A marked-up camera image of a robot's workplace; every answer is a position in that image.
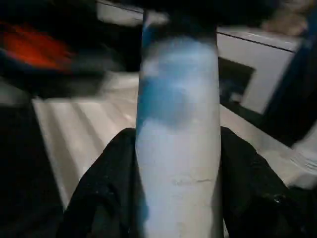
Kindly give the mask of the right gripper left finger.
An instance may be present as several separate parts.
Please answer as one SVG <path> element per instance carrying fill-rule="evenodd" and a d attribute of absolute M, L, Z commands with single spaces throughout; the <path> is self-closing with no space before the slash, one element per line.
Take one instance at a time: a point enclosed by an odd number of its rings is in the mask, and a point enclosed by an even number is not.
<path fill-rule="evenodd" d="M 121 130 L 81 177 L 57 229 L 58 238 L 140 238 L 142 195 L 136 131 Z"/>

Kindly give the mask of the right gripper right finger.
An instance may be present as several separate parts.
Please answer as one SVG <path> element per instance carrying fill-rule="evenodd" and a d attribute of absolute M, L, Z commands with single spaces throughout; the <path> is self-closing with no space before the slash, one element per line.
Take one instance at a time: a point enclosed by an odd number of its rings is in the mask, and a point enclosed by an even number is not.
<path fill-rule="evenodd" d="M 221 128 L 223 217 L 231 238 L 315 238 L 317 188 L 287 187 L 253 146 Z"/>

